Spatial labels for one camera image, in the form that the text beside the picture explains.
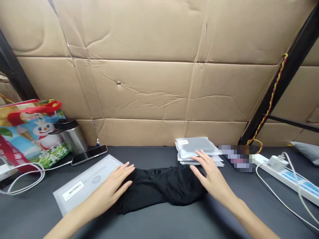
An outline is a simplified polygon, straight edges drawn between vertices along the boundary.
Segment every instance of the right hand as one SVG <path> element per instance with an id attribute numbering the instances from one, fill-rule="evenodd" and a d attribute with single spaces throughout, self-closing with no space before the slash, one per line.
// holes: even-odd
<path id="1" fill-rule="evenodd" d="M 132 184 L 132 181 L 127 181 L 121 186 L 134 169 L 134 164 L 129 166 L 129 162 L 116 167 L 105 182 L 80 204 L 78 208 L 84 210 L 82 214 L 91 220 L 108 210 Z"/>
<path id="2" fill-rule="evenodd" d="M 222 173 L 219 171 L 214 161 L 207 154 L 205 154 L 203 150 L 201 150 L 200 152 L 196 150 L 195 152 L 200 157 L 190 158 L 196 160 L 203 166 L 205 172 L 207 173 L 207 176 L 204 177 L 194 165 L 191 165 L 190 169 L 200 180 L 209 194 L 224 206 L 227 206 L 228 203 L 232 203 L 233 200 L 236 200 L 236 195 L 228 186 Z"/>

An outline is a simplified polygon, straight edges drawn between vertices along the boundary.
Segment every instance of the bottle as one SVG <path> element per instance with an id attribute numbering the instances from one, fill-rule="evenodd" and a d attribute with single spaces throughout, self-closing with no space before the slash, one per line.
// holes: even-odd
<path id="1" fill-rule="evenodd" d="M 76 119 L 59 119 L 53 125 L 57 131 L 49 134 L 60 133 L 73 154 L 84 153 L 88 150 L 88 145 Z"/>

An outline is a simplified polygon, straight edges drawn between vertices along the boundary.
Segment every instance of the white power strip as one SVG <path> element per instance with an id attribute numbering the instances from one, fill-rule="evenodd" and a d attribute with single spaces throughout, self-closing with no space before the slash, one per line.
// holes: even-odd
<path id="1" fill-rule="evenodd" d="M 273 170 L 271 167 L 265 164 L 268 162 L 269 159 L 267 159 L 266 157 L 260 154 L 255 155 L 255 160 L 256 160 L 255 161 L 256 165 L 259 165 L 260 163 L 264 163 L 264 164 L 261 164 L 259 168 L 262 168 L 267 173 L 277 178 L 279 181 L 286 184 L 291 189 L 298 192 L 295 176 L 291 171 L 287 169 L 283 169 L 280 172 Z M 305 197 L 306 199 L 308 199 L 309 201 L 311 201 L 312 203 L 314 203 L 315 205 L 319 206 L 319 187 L 315 186 L 314 184 L 312 184 L 311 182 L 307 180 L 304 180 L 303 178 L 299 176 L 297 176 L 297 179 L 300 185 L 301 195 Z"/>

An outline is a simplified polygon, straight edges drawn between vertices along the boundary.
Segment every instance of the black shelf post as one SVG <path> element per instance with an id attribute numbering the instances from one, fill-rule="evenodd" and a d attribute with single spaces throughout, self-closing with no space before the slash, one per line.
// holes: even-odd
<path id="1" fill-rule="evenodd" d="M 306 58 L 307 54 L 309 53 L 314 43 L 316 42 L 318 36 L 319 36 L 319 3 L 316 5 L 314 10 L 309 15 L 308 19 L 306 20 L 301 30 L 299 31 L 290 50 L 288 51 L 287 61 L 282 71 L 281 78 L 278 82 L 276 92 L 272 101 L 272 108 L 269 114 L 271 114 L 272 110 L 275 108 L 282 94 L 285 92 L 289 83 L 293 79 L 295 73 L 297 72 L 301 64 L 303 63 L 304 59 Z M 245 130 L 238 144 L 241 144 L 241 145 L 246 144 L 247 141 L 249 139 L 252 139 L 253 136 L 255 135 L 258 125 L 260 124 L 262 118 L 264 117 L 264 115 L 266 114 L 268 110 L 269 101 L 270 101 L 271 93 L 273 90 L 273 86 L 276 82 L 276 78 L 277 77 L 275 77 L 272 84 L 270 85 L 265 97 L 263 98 L 261 104 L 256 110 L 256 113 L 254 117 L 252 118 L 251 123 L 248 125 L 247 129 Z"/>

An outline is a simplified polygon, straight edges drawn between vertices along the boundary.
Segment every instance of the white barcode label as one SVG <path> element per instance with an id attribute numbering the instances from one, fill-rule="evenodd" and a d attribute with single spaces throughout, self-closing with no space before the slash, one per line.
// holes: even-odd
<path id="1" fill-rule="evenodd" d="M 62 196 L 65 201 L 68 201 L 74 194 L 76 194 L 80 189 L 84 187 L 84 184 L 80 181 L 75 184 L 72 188 L 66 191 Z"/>
<path id="2" fill-rule="evenodd" d="M 178 144 L 179 145 L 188 144 L 188 141 L 187 140 L 181 140 L 181 141 L 178 141 Z"/>

